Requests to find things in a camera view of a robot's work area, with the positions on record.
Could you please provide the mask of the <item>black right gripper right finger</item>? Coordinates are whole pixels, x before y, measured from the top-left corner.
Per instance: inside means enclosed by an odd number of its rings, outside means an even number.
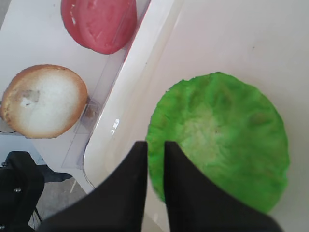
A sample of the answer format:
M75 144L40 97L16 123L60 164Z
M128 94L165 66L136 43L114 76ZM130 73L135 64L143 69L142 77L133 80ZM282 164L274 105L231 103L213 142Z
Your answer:
M210 181L176 142L165 142L164 195L172 232L281 232L280 225Z

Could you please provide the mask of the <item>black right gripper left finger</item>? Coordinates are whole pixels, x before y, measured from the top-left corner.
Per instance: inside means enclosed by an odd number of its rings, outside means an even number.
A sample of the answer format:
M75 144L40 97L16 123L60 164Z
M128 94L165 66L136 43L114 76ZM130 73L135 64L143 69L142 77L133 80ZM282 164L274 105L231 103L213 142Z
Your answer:
M44 220L40 232L140 232L147 192L147 143L137 141L108 178Z

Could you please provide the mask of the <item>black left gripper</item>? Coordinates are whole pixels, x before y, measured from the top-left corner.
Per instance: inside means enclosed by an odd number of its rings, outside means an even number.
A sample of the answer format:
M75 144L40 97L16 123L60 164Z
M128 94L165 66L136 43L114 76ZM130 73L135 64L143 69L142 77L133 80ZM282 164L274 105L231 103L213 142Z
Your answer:
M28 223L44 189L44 176L28 152L12 151L0 166L0 230L33 232Z

